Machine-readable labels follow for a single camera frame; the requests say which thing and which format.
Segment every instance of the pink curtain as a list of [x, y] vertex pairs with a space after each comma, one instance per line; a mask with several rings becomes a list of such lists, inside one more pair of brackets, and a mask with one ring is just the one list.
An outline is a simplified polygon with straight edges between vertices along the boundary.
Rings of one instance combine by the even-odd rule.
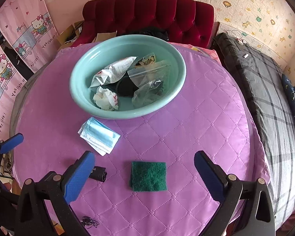
[[0, 31], [33, 72], [57, 52], [58, 34], [44, 0], [6, 0], [0, 8]]
[[0, 47], [0, 140], [9, 138], [9, 125], [15, 96], [26, 80], [10, 63]]

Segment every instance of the gray plaid blanket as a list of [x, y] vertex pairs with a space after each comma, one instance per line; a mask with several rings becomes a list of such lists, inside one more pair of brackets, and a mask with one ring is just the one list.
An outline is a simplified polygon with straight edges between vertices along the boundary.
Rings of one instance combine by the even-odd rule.
[[268, 185], [278, 229], [295, 210], [295, 122], [277, 63], [222, 33], [214, 38], [240, 87], [269, 162]]

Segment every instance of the black cloth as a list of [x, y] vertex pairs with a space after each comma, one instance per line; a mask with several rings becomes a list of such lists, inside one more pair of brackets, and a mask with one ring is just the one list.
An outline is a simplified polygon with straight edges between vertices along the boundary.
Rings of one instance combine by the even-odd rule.
[[167, 32], [157, 27], [146, 27], [137, 31], [128, 32], [123, 35], [127, 35], [127, 34], [142, 34], [142, 35], [154, 36], [166, 42], [168, 42], [169, 40]]
[[11, 63], [14, 65], [16, 70], [24, 77], [25, 80], [28, 80], [34, 73], [31, 69], [24, 63], [24, 61], [19, 57], [19, 55], [8, 47], [4, 48], [4, 53], [8, 56]]
[[130, 79], [128, 72], [118, 82], [108, 84], [107, 87], [116, 92], [118, 96], [131, 98], [133, 98], [134, 92], [139, 89]]

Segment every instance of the plastic basin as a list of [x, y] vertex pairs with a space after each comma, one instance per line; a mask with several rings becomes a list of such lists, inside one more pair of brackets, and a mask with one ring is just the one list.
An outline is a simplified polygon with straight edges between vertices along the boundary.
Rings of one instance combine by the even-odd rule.
[[[128, 56], [141, 58], [155, 53], [157, 61], [170, 63], [168, 91], [159, 100], [135, 108], [131, 98], [118, 97], [119, 109], [104, 111], [93, 102], [94, 91], [89, 89], [94, 74], [107, 65]], [[181, 90], [186, 78], [186, 64], [179, 51], [171, 44], [152, 36], [124, 35], [104, 41], [86, 52], [76, 63], [70, 77], [73, 100], [86, 112], [106, 119], [130, 119], [154, 112], [169, 103]]]

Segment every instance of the plastic bag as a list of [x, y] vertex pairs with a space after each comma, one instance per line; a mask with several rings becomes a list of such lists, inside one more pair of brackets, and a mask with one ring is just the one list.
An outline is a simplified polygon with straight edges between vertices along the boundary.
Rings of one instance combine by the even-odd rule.
[[169, 63], [166, 60], [137, 67], [128, 71], [128, 75], [132, 82], [138, 87], [142, 87], [146, 83], [158, 79], [164, 79], [169, 76]]
[[138, 68], [141, 66], [146, 66], [149, 64], [153, 64], [156, 62], [156, 56], [154, 53], [148, 54], [146, 56], [144, 56], [143, 58], [141, 58], [136, 65], [134, 66], [134, 68]]
[[150, 81], [134, 92], [132, 104], [136, 108], [149, 105], [160, 99], [164, 91], [163, 80]]
[[126, 57], [111, 63], [104, 69], [100, 70], [94, 75], [92, 83], [90, 84], [90, 88], [118, 82], [124, 76], [136, 58], [136, 56]]
[[139, 108], [155, 102], [166, 94], [170, 65], [163, 60], [129, 70], [128, 75], [133, 83], [139, 87], [132, 98], [133, 106]]

